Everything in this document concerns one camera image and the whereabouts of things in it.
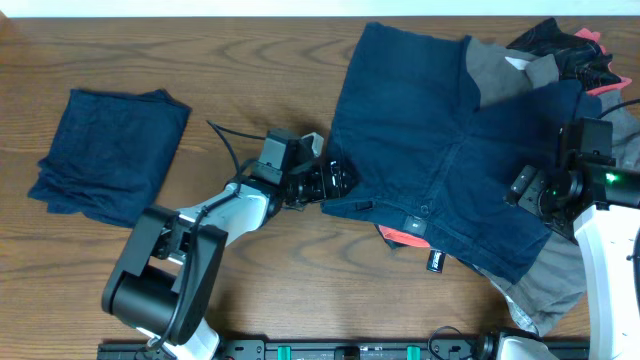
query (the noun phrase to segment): wood grain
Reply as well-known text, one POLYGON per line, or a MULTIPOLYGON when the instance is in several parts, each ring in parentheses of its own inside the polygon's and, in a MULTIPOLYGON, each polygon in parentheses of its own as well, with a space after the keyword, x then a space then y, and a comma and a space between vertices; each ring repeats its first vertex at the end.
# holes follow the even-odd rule
MULTIPOLYGON (((193 107, 157 202, 189 206, 232 175, 205 120, 264 134, 272 127, 327 135, 350 55, 372 19, 48 19, 0 30, 0 357, 87 359, 106 339, 140 336, 100 310, 127 229, 46 213, 28 199, 69 90, 166 88, 193 107)), ((507 44, 539 18, 385 18, 440 38, 473 34, 507 44)), ((640 79, 640 21, 563 18, 566 31, 603 33, 614 70, 640 79)), ((634 82, 626 98, 640 97, 634 82)), ((639 116, 637 109, 632 112, 639 116)), ((234 138, 240 158, 261 144, 234 138)), ((512 325, 502 296, 449 259, 390 251, 370 224, 282 213, 224 256, 207 319, 222 334, 295 338, 424 338, 453 325, 475 333, 512 325)), ((586 336, 586 301, 552 335, 586 336)))

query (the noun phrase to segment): clothing label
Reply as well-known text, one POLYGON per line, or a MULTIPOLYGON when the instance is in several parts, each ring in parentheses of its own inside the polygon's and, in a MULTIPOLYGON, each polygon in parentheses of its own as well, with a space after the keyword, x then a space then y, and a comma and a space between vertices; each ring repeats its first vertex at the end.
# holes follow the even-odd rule
POLYGON ((427 261, 427 270, 437 272, 438 274, 442 273, 442 268, 444 268, 444 258, 446 256, 447 254, 440 250, 431 250, 429 252, 429 260, 427 261))
POLYGON ((505 56, 504 58, 509 62, 509 64, 513 65, 513 67, 518 70, 524 70, 524 68, 526 68, 527 65, 529 65, 529 61, 527 60, 516 59, 508 56, 505 56))

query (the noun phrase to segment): folded navy shirt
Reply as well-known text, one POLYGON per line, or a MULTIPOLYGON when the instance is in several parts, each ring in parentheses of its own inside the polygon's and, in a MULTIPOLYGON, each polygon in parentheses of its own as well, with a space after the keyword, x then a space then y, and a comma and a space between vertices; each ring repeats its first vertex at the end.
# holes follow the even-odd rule
POLYGON ((50 213, 133 227, 162 186, 190 112, 164 90, 71 90, 29 197, 50 213))

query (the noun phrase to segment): black cable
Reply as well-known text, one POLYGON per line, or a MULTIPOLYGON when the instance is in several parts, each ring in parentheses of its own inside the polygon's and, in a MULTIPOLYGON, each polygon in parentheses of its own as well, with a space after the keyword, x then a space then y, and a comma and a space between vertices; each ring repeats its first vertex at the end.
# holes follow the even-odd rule
POLYGON ((629 100, 629 101, 625 101, 623 103, 620 103, 618 105, 612 106, 610 108, 608 108, 606 111, 604 111, 602 114, 598 115, 598 119, 602 119, 603 117, 609 115, 610 113, 623 108, 625 106, 629 106, 629 105, 633 105, 633 104, 638 104, 640 103, 640 99, 633 99, 633 100, 629 100))
POLYGON ((231 154, 231 159, 233 160, 233 166, 235 166, 236 168, 236 176, 239 175, 240 164, 238 163, 238 158, 236 157, 236 153, 233 152, 233 149, 231 148, 231 144, 229 144, 229 142, 227 141, 227 138, 225 138, 224 135, 222 135, 222 132, 220 131, 221 128, 209 120, 207 120, 207 124, 209 124, 209 126, 211 126, 211 128, 216 132, 216 134, 220 136, 220 139, 222 139, 222 142, 227 147, 227 150, 229 150, 229 154, 231 154))
POLYGON ((238 131, 234 131, 234 130, 229 130, 229 129, 227 129, 227 128, 223 128, 223 127, 222 127, 222 126, 220 126, 220 125, 216 125, 216 127, 217 127, 219 130, 221 130, 221 131, 228 132, 229 134, 233 134, 233 135, 235 135, 235 136, 242 136, 242 137, 246 137, 246 138, 248 138, 248 139, 254 139, 254 140, 265 140, 265 139, 266 139, 266 137, 264 137, 264 136, 244 134, 244 133, 241 133, 241 132, 238 132, 238 131))
MULTIPOLYGON (((220 136, 220 139, 222 139, 222 142, 227 147, 227 150, 229 150, 229 154, 231 155, 231 159, 233 160, 233 165, 234 165, 234 167, 236 169, 236 176, 234 178, 237 179, 238 176, 241 174, 241 172, 240 172, 240 165, 238 164, 238 158, 236 157, 236 153, 233 151, 233 148, 231 147, 231 144, 229 144, 229 142, 224 137, 224 135, 222 134, 222 132, 220 131, 218 126, 216 124, 210 122, 210 121, 207 121, 207 123, 213 128, 213 130, 216 132, 216 134, 218 134, 218 136, 220 136)), ((169 324, 167 325, 167 327, 166 327, 164 333, 162 334, 162 336, 160 338, 151 339, 147 343, 147 349, 148 350, 156 351, 156 350, 162 348, 162 345, 165 343, 165 341, 167 341, 167 339, 171 335, 171 331, 173 329, 173 325, 174 325, 176 319, 178 318, 178 314, 180 312, 182 312, 184 298, 185 298, 185 296, 186 296, 185 294, 187 292, 187 285, 189 283, 189 275, 191 273, 191 263, 193 262, 193 256, 194 256, 193 254, 196 252, 197 240, 198 240, 198 231, 200 229, 200 223, 202 222, 202 220, 213 209, 217 208, 218 206, 220 206, 220 205, 226 203, 227 201, 231 200, 232 198, 236 197, 240 193, 240 187, 241 186, 242 186, 242 184, 238 182, 235 190, 233 191, 233 193, 223 197, 222 199, 214 201, 213 203, 211 203, 209 205, 203 206, 202 209, 200 210, 200 212, 198 213, 198 216, 196 217, 196 220, 193 222, 193 225, 191 226, 191 233, 189 234, 189 249, 187 250, 187 256, 186 256, 186 259, 185 259, 185 262, 184 262, 184 266, 183 266, 183 269, 182 269, 183 270, 183 272, 182 272, 182 274, 183 274, 182 275, 182 282, 180 283, 180 291, 178 292, 178 300, 176 301, 176 306, 173 309, 173 313, 171 314, 171 318, 169 320, 169 324)))
MULTIPOLYGON (((433 355, 433 357, 435 357, 437 360, 444 360, 444 359, 442 358, 442 356, 438 355, 438 353, 433 351, 433 348, 431 347, 431 340, 433 339, 434 336, 436 336, 442 330, 453 330, 453 331, 457 332, 458 334, 462 335, 460 330, 454 328, 453 326, 442 326, 442 327, 437 328, 436 331, 434 331, 433 334, 431 334, 431 336, 429 336, 429 340, 427 341, 427 350, 429 350, 429 353, 431 353, 431 355, 433 355)), ((460 358, 460 360, 467 360, 467 359, 471 359, 471 357, 473 357, 473 344, 471 344, 468 340, 464 340, 464 342, 466 342, 471 347, 471 353, 472 354, 469 355, 469 356, 465 356, 463 358, 460 358)))

